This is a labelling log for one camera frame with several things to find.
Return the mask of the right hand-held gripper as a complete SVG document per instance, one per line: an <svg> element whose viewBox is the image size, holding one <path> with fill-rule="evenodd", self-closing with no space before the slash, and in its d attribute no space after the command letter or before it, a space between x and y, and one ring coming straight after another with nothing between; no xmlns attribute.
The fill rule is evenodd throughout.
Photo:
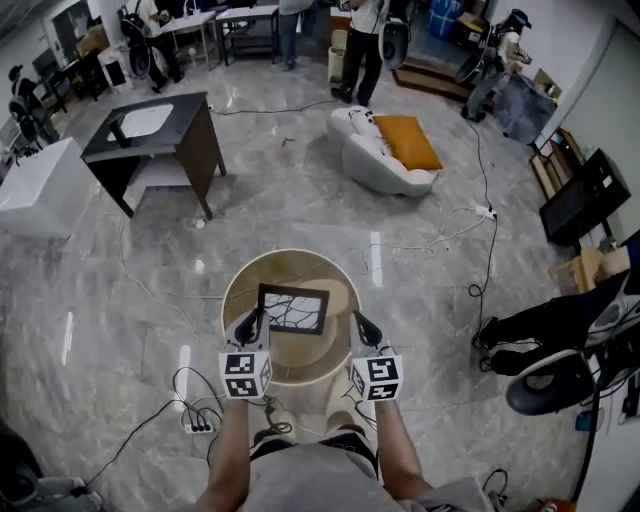
<svg viewBox="0 0 640 512"><path fill-rule="evenodd" d="M369 402L397 399L404 380L403 357L391 345L378 347L382 338L382 331L364 314L351 312L349 378L359 396Z"/></svg>

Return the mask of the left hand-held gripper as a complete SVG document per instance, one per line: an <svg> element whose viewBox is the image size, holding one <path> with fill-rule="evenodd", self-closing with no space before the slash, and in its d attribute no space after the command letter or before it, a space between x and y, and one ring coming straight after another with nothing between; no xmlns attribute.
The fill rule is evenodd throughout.
<svg viewBox="0 0 640 512"><path fill-rule="evenodd" d="M222 386L228 399L263 398L273 368L269 352L270 321L258 319L256 308L242 313L225 331L227 342L249 345L258 350L245 350L231 345L218 356Z"/></svg>

